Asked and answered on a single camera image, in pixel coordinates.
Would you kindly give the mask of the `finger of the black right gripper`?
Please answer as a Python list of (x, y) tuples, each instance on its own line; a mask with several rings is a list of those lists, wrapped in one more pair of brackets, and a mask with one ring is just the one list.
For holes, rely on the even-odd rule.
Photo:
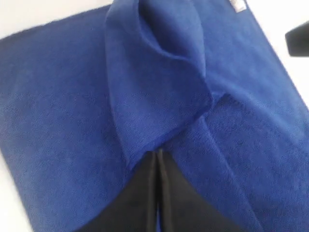
[(292, 57), (309, 56), (309, 22), (290, 30), (285, 34), (289, 55)]

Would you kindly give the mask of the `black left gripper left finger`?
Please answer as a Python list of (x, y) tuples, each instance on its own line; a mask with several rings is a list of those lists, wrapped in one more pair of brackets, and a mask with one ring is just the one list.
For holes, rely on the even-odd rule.
[(155, 232), (157, 223), (157, 159), (148, 151), (118, 196), (81, 232)]

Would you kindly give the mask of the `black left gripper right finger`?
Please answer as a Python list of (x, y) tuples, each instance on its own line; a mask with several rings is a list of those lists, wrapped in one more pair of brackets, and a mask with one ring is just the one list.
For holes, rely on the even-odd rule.
[(162, 232), (243, 232), (203, 199), (172, 155), (158, 151), (158, 215)]

